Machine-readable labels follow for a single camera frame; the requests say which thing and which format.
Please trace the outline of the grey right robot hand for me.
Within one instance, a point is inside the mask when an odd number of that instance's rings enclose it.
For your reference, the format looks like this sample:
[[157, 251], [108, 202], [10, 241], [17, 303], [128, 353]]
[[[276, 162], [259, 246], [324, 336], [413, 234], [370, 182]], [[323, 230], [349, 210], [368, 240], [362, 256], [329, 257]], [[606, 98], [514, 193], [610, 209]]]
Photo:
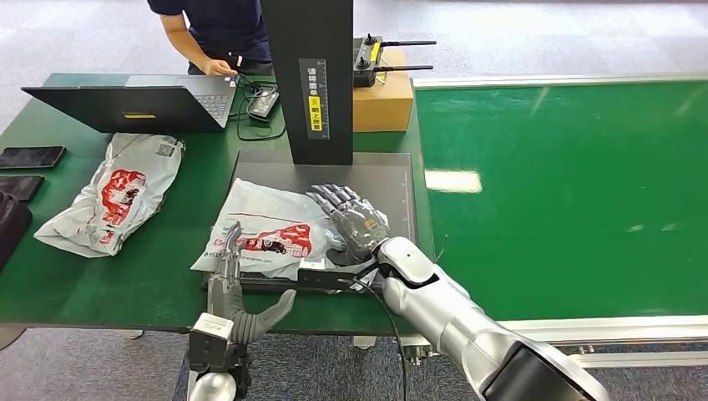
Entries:
[[344, 251], [328, 252], [338, 266], [367, 263], [375, 250], [392, 237], [386, 215], [349, 186], [312, 185], [306, 195], [320, 206], [344, 240]]

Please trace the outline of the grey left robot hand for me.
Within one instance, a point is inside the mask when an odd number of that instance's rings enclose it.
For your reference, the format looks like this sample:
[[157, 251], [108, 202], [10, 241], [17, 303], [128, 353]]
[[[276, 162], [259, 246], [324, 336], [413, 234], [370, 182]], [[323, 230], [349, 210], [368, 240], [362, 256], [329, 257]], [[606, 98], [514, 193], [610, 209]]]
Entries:
[[238, 240], [241, 234], [242, 227], [238, 221], [228, 229], [216, 271], [208, 281], [207, 298], [211, 314], [233, 322], [230, 335], [233, 343], [246, 345], [259, 340], [291, 312], [297, 291], [284, 291], [275, 304], [262, 312], [251, 313], [245, 309], [239, 279], [242, 246]]

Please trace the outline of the person's right hand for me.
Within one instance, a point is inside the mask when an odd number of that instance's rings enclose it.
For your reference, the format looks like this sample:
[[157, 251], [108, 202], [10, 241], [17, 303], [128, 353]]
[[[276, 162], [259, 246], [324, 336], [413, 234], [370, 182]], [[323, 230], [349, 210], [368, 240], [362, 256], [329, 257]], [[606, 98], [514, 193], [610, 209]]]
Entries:
[[207, 75], [235, 76], [238, 74], [225, 60], [208, 58], [200, 65], [200, 71]]

